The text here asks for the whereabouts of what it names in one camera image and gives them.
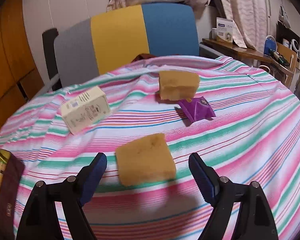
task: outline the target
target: table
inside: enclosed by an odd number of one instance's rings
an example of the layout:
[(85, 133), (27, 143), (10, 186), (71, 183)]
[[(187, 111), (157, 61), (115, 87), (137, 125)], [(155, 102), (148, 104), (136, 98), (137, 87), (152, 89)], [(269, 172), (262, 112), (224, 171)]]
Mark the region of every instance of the table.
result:
[[(160, 101), (158, 72), (196, 72), (213, 120), (192, 124), (176, 102)], [(77, 136), (69, 133), (60, 105), (99, 85), (112, 114)], [(173, 181), (124, 187), (118, 179), (115, 149), (162, 132), (177, 168)], [(63, 181), (90, 164), (98, 152), (107, 169), (83, 209), (97, 239), (197, 240), (212, 208), (189, 171), (198, 152), (221, 176), (236, 183), (256, 180), (274, 214), (279, 240), (300, 228), (300, 101), (265, 71), (194, 56), (158, 57), (133, 62), (81, 85), (62, 88), (22, 106), (0, 131), (0, 148), (26, 166), (20, 181), (14, 229), (35, 183)], [(60, 203), (56, 209), (65, 239), (71, 239)], [(231, 239), (239, 204), (234, 204), (224, 240)]]
[(233, 57), (237, 60), (242, 60), (243, 58), (249, 59), (256, 59), (262, 62), (272, 63), (273, 59), (263, 53), (256, 51), (250, 48), (240, 48), (235, 44), (230, 44), (228, 42), (216, 41), (213, 39), (202, 39), (202, 42), (212, 46), (213, 49), (221, 52), (224, 54), (224, 51), (227, 52), (226, 54), (231, 54), (228, 56)]
[[(264, 65), (269, 65), (269, 64), (274, 65), (277, 69), (279, 69), (280, 71), (282, 71), (283, 73), (285, 73), (286, 75), (288, 75), (292, 78), (294, 76), (294, 73), (291, 70), (280, 65), (277, 61), (275, 61), (270, 56), (264, 55), (263, 53), (256, 51), (254, 49), (240, 48), (235, 44), (230, 44), (230, 43), (222, 42), (222, 41), (216, 41), (213, 39), (202, 39), (202, 42), (209, 46), (212, 46), (213, 49), (215, 49), (227, 56), (231, 56), (232, 58), (234, 58), (236, 60), (242, 61), (245, 58), (255, 59), (255, 60), (262, 62), (262, 64), (264, 64)], [(286, 81), (285, 76), (280, 81), (282, 82), (282, 84), (285, 84), (285, 81)]]

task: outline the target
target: white cardboard box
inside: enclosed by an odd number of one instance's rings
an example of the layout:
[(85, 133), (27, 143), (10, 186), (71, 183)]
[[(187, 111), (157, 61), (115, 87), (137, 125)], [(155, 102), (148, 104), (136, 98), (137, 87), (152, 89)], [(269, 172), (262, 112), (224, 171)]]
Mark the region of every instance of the white cardboard box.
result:
[(111, 112), (106, 94), (95, 86), (61, 106), (61, 116), (72, 134), (102, 119)]
[(226, 41), (232, 44), (233, 21), (217, 17), (217, 41)]

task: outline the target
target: gray chair panel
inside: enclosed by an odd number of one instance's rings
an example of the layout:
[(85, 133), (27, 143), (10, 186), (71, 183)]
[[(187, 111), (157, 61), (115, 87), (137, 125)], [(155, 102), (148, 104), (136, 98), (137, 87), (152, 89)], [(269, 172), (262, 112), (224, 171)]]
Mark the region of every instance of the gray chair panel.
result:
[(99, 75), (90, 19), (60, 33), (54, 40), (54, 51), (62, 87), (84, 83)]

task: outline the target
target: purple snack wrapper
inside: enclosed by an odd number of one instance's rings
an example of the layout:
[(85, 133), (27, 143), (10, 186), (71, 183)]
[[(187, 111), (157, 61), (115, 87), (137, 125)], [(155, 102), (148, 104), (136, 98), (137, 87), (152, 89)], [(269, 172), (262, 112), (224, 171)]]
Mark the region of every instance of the purple snack wrapper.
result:
[(216, 117), (204, 97), (182, 99), (178, 101), (178, 104), (191, 122)]

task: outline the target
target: barcode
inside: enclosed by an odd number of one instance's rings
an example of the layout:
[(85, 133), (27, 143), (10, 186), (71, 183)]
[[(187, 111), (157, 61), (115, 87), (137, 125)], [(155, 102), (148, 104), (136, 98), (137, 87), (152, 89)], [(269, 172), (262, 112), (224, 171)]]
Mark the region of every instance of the barcode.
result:
[(80, 101), (82, 101), (82, 102), (88, 101), (89, 98), (90, 98), (90, 95), (89, 95), (87, 92), (85, 92), (85, 93), (83, 93), (83, 94), (81, 94), (81, 95), (79, 96), (79, 99), (80, 99)]
[(77, 101), (71, 102), (71, 105), (72, 105), (72, 107), (76, 107), (76, 106), (78, 106), (78, 102)]

